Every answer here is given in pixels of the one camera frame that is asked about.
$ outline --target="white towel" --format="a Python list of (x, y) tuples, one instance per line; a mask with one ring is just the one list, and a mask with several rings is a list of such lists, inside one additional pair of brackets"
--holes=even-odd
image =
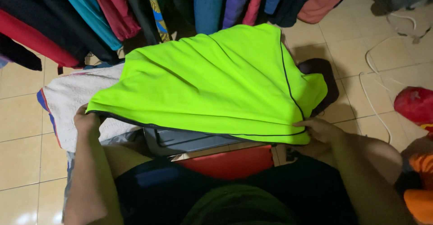
[[(74, 115), (78, 108), (88, 103), (99, 90), (119, 82), (123, 65), (122, 63), (113, 67), (76, 71), (52, 80), (41, 89), (46, 106), (54, 117), (57, 139), (63, 149), (75, 152), (77, 129), (74, 125)], [(99, 140), (111, 139), (137, 129), (138, 126), (108, 118), (99, 129)]]

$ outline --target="neon green fabric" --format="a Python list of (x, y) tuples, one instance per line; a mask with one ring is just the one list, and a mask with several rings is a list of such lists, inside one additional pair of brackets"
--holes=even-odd
[(302, 74), (280, 29), (238, 25), (126, 55), (119, 83), (97, 92), (88, 111), (143, 124), (307, 144), (304, 128), (326, 96), (321, 74)]

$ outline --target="red plastic bag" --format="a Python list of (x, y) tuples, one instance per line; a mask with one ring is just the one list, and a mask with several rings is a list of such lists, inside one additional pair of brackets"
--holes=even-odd
[(433, 90), (409, 86), (395, 98), (394, 109), (433, 137)]

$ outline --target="tiled floor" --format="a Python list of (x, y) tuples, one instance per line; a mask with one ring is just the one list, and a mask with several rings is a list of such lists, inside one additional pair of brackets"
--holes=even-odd
[[(384, 17), (369, 11), (370, 0), (344, 0), (320, 23), (309, 25), (298, 21), (284, 28), (286, 42), (297, 62), (309, 58), (326, 58), (333, 63), (340, 97), (321, 118), (352, 133), (388, 140), (382, 126), (365, 98), (358, 74), (376, 111), (393, 134), (392, 145), (403, 150), (412, 140), (425, 135), (393, 111), (395, 95), (403, 84), (433, 89), (433, 32), (418, 45), (411, 39), (391, 39), (371, 53), (381, 75), (372, 73), (365, 53), (381, 40), (395, 35)], [(417, 33), (422, 34), (433, 23), (433, 6), (401, 12), (417, 20)], [(411, 24), (392, 19), (401, 29)], [(36, 100), (36, 92), (57, 77), (57, 66), (40, 56), (44, 70), (34, 72), (16, 64), (0, 69), (0, 223), (59, 224), (66, 184), (66, 157), (58, 147), (48, 114)], [(391, 91), (387, 92), (376, 81)], [(182, 155), (178, 159), (235, 150), (255, 144), (233, 144), (214, 150)], [(284, 148), (273, 149), (274, 161), (284, 163)]]

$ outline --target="hand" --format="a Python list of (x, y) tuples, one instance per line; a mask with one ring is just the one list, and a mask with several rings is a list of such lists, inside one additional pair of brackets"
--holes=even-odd
[(74, 116), (75, 128), (78, 134), (96, 134), (100, 136), (99, 127), (105, 118), (97, 116), (95, 113), (86, 114), (87, 104), (82, 105)]
[(305, 121), (294, 123), (295, 127), (307, 127), (312, 138), (330, 145), (341, 142), (347, 136), (341, 128), (318, 118), (308, 118)]

